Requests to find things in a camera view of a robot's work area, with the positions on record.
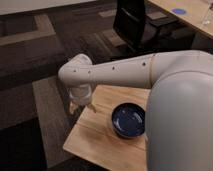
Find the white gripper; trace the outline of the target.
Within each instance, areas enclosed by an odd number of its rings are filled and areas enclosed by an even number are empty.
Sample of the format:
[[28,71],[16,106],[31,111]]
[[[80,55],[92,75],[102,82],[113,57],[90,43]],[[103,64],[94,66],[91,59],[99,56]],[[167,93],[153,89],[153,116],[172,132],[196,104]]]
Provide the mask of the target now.
[[74,114],[75,110],[78,108],[78,105],[85,106],[88,104],[89,109],[91,109],[94,113],[97,112],[95,106],[90,104],[92,101],[92,89],[89,84],[71,87],[69,90],[69,97],[72,101],[69,105],[70,114]]

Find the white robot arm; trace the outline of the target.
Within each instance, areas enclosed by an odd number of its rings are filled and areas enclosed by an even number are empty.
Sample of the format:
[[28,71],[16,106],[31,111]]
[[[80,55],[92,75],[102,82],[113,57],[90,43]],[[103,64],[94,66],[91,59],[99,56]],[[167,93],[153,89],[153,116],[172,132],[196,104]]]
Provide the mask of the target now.
[[93,84],[148,89],[148,170],[213,171],[213,54],[160,52],[102,64],[78,54],[58,76],[77,105],[91,102]]

